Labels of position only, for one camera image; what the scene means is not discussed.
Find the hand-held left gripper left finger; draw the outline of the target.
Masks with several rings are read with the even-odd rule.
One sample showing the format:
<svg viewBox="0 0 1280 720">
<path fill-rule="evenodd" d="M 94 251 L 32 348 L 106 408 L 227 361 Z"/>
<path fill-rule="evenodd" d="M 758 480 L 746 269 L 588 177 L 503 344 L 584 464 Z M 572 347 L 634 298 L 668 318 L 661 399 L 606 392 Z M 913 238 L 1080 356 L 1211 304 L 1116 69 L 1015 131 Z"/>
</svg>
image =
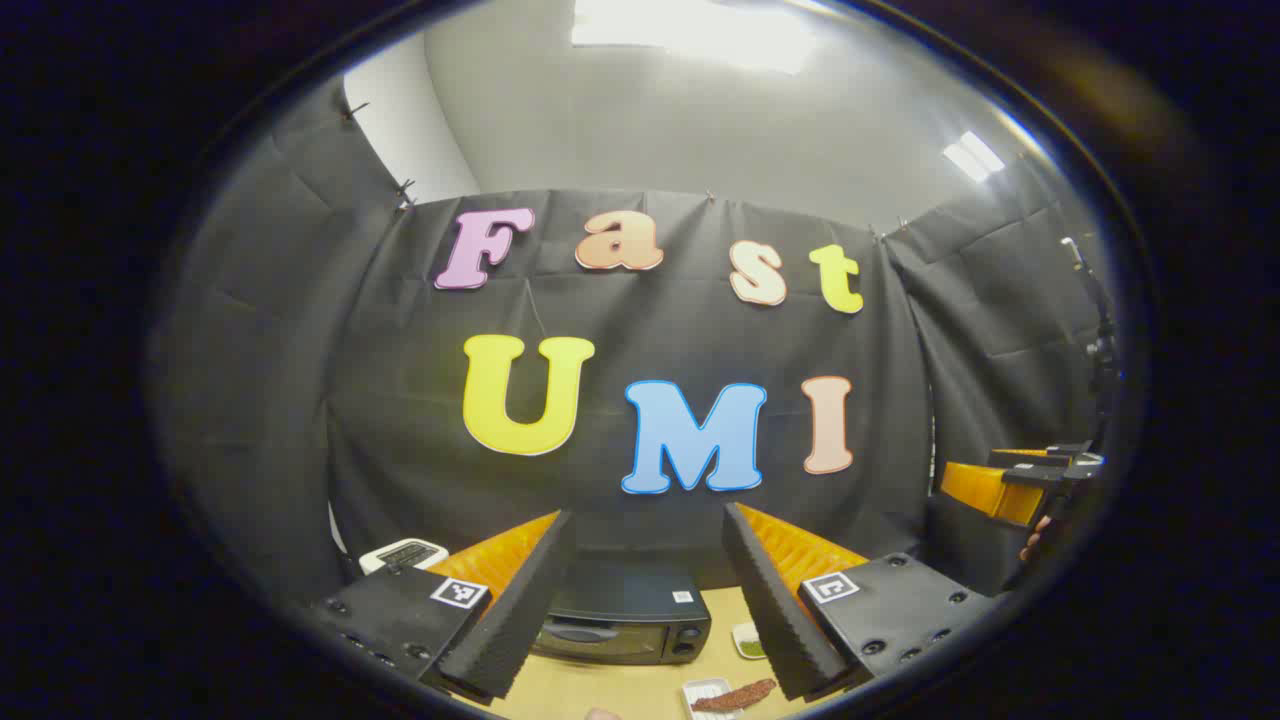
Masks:
<svg viewBox="0 0 1280 720">
<path fill-rule="evenodd" d="M 489 705 L 515 684 L 575 552 L 573 514 L 549 512 L 430 568 L 387 560 L 320 600 L 317 623 L 408 683 Z"/>
</svg>

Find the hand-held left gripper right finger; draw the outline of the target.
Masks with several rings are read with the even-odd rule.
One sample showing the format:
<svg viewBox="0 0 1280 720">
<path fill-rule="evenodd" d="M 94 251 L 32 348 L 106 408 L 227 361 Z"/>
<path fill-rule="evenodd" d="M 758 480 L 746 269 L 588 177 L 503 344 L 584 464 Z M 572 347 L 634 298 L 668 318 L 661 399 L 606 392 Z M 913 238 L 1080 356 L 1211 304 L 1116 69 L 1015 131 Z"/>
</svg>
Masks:
<svg viewBox="0 0 1280 720">
<path fill-rule="evenodd" d="M 905 553 L 864 559 L 740 502 L 724 506 L 722 543 L 790 700 L 897 674 L 998 606 Z"/>
</svg>

